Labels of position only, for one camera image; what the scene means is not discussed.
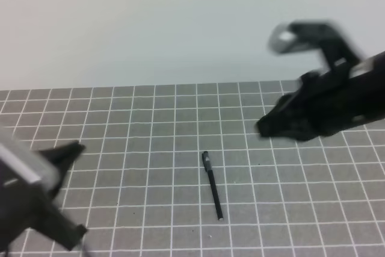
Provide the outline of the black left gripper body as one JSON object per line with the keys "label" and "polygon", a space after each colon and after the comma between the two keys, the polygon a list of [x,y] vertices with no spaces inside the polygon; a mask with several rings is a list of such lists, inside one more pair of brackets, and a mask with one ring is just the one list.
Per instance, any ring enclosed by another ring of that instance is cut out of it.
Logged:
{"label": "black left gripper body", "polygon": [[54,204],[56,197],[40,194],[37,187],[28,187],[16,173],[1,164],[1,250],[25,230],[32,228],[54,240],[68,251],[80,245],[87,228],[75,224]]}

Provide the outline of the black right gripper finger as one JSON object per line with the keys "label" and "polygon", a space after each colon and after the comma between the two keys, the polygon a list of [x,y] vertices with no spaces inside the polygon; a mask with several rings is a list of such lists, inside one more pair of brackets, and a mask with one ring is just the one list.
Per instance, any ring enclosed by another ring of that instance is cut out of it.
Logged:
{"label": "black right gripper finger", "polygon": [[255,124],[262,138],[290,138],[295,141],[310,140],[310,126],[303,109],[288,100],[279,100],[276,106]]}

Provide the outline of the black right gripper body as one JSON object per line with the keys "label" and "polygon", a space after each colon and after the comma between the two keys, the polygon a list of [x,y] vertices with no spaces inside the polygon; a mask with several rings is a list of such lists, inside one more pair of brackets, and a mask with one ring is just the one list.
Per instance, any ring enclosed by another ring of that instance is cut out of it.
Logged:
{"label": "black right gripper body", "polygon": [[384,53],[352,67],[336,83],[325,79],[290,94],[284,137],[311,140],[384,119]]}

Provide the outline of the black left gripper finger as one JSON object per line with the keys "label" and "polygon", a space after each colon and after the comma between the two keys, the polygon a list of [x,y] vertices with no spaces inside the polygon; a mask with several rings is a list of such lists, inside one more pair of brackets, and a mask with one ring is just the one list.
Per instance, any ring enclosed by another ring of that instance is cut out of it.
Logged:
{"label": "black left gripper finger", "polygon": [[48,191],[50,197],[56,197],[63,187],[68,171],[76,160],[85,151],[85,146],[79,141],[57,146],[52,149],[39,150],[38,153],[48,160],[59,173],[58,182]]}

